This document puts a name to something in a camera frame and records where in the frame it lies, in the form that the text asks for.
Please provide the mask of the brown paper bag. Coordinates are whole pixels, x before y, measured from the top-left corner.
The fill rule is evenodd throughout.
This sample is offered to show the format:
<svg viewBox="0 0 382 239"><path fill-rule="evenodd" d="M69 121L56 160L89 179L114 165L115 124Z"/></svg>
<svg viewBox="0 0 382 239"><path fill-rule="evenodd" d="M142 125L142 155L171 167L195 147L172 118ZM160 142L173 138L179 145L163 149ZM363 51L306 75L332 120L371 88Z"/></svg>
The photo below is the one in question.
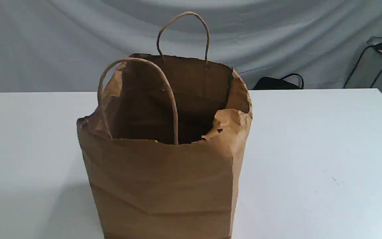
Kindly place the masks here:
<svg viewBox="0 0 382 239"><path fill-rule="evenodd" d="M174 21L194 15L205 59L164 55ZM246 84L208 60L200 15L175 16L157 55L134 53L106 67L97 108L76 122L105 239L230 239L239 176L253 120Z"/></svg>

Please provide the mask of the black bag on floor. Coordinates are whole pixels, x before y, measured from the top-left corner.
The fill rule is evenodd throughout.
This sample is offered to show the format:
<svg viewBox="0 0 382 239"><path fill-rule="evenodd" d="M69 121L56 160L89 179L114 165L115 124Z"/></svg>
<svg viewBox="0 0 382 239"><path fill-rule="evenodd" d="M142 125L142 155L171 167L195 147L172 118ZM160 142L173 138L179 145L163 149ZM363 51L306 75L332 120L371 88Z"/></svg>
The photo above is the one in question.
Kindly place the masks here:
<svg viewBox="0 0 382 239"><path fill-rule="evenodd" d="M297 76L299 78L299 85L286 81L286 78L292 76ZM262 77L253 87L253 90L302 90L304 89L304 86L304 78L300 74L291 73L282 78Z"/></svg>

